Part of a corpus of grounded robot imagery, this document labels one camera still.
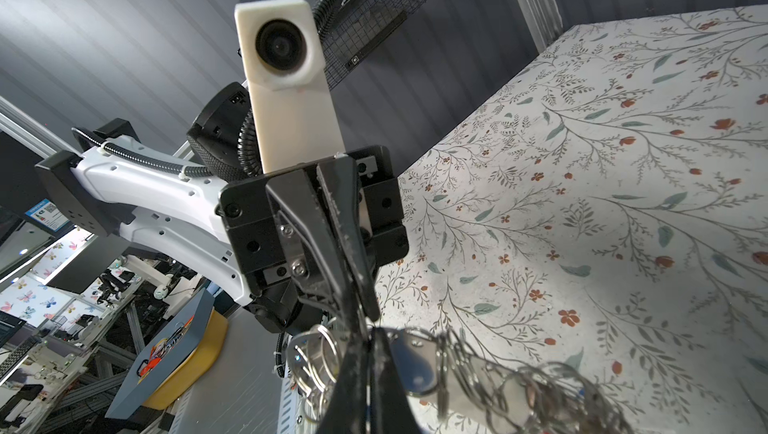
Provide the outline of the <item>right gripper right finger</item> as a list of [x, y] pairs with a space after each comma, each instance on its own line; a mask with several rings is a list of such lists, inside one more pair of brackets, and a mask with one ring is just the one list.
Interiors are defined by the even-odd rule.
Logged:
[[370, 429], [373, 434], [419, 434], [386, 332], [374, 328], [370, 341]]

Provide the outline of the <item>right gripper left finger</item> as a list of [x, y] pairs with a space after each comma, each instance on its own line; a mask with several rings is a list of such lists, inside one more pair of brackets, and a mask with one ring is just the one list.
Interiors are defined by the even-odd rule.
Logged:
[[366, 321], [350, 333], [333, 394], [317, 433], [367, 432], [370, 336]]

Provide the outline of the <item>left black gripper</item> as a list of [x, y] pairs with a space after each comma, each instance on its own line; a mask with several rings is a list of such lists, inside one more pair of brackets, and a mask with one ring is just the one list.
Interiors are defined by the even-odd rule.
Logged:
[[299, 334], [328, 314], [358, 329], [381, 317], [375, 281], [409, 251], [389, 150], [370, 146], [226, 185], [229, 243], [269, 332]]

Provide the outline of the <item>keyring bunch with grey strap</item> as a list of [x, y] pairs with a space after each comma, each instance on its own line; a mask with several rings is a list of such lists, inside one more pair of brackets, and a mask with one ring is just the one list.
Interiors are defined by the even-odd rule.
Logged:
[[[621, 408], [566, 363], [510, 368], [477, 355], [455, 332], [381, 328], [410, 408], [414, 400], [440, 420], [460, 415], [492, 433], [629, 433]], [[317, 325], [284, 349], [286, 372], [317, 429], [340, 375], [350, 332]], [[414, 418], [422, 432], [422, 427]]]

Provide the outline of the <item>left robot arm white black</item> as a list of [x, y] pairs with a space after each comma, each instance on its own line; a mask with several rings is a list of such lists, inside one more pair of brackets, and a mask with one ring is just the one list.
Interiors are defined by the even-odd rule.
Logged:
[[381, 267], [409, 250], [389, 153], [346, 151], [328, 84], [268, 90], [230, 84], [210, 112], [239, 113], [245, 160], [260, 173], [218, 177], [149, 150], [125, 122], [84, 130], [78, 154], [36, 165], [70, 221], [168, 255], [220, 286], [273, 333], [336, 315], [376, 321]]

